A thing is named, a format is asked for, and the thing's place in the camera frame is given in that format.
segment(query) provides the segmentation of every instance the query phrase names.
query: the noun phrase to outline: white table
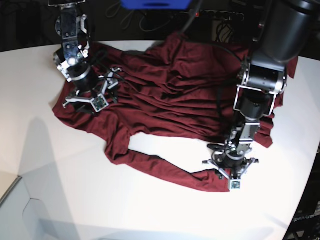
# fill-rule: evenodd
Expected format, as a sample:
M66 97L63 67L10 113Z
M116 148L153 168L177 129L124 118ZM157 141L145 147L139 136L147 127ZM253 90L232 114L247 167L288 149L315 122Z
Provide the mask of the white table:
M153 42L107 44L144 51ZM37 211L50 220L43 222L49 232L68 240L283 238L320 141L319 61L299 58L284 106L274 111L274 144L253 145L260 163L243 177L242 189L208 193L113 165L103 140L56 119L51 109L65 82L52 61L57 49L0 53L0 170L23 176L30 196L46 208ZM206 144L138 134L129 147L197 172L207 168Z

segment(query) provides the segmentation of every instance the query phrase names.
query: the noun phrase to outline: white tabletop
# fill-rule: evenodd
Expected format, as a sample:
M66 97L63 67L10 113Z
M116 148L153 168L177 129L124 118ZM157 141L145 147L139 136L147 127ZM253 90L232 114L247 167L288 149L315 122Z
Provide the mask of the white tabletop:
M107 44L144 51L153 42ZM55 118L51 109L65 82L52 61L58 48L0 53L0 170L23 176L30 196L44 203L59 239L63 234L70 240L283 238L320 141L319 61L299 58L284 106L274 111L274 143L268 149L253 144L251 155L260 163L243 177L242 189L209 193L113 165L102 139ZM202 165L211 154L206 145L140 133L129 148L197 172L207 168Z

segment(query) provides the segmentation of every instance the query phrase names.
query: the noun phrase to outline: red cloth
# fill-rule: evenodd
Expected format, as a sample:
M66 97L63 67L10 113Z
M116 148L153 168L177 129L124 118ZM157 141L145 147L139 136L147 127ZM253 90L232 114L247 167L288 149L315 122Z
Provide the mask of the red cloth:
M241 59L248 50L225 45ZM213 170L186 172L158 156L128 149L130 137L143 132L157 136L223 142L233 117L236 94L235 76L240 63L223 49L186 42L177 34L142 55L131 55L109 46L94 44L93 49L108 51L104 62L120 67L125 82L118 90L119 103L100 112L97 117L66 109L62 103L74 85L65 83L53 111L64 124L93 133L107 141L105 154L114 164L127 164L154 177L206 192L227 192L228 182ZM290 69L293 76L295 66ZM221 120L217 111L220 95ZM276 107L282 105L277 99ZM268 147L272 144L272 117L263 118L255 140Z

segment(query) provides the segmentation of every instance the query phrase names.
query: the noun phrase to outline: blue object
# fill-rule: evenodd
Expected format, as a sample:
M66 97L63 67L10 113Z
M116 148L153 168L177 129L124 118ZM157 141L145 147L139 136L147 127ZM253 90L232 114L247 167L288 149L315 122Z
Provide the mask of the blue object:
M121 0L126 9L186 9L191 0Z

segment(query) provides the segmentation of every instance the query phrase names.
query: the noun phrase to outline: maroon shirt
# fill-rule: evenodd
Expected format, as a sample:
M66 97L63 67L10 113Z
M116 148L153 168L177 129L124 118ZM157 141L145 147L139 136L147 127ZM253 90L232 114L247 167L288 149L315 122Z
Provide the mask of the maroon shirt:
M225 46L241 59L248 53L242 46ZM154 177L200 191L227 192L227 180L220 180L214 170L189 173L158 156L129 150L128 145L130 137L139 132L222 143L233 117L237 89L234 79L240 62L223 49L186 42L176 33L142 55L131 55L98 43L92 49L101 47L108 52L103 63L123 70L120 74L125 82L118 89L119 103L110 100L111 105L96 117L74 112L70 105L64 109L62 103L74 88L66 82L53 108L55 116L67 126L104 139L105 154L114 164L127 164ZM297 62L295 59L288 65L291 77ZM277 98L276 107L282 106L282 97ZM262 119L261 129L255 136L265 147L272 144L273 117Z

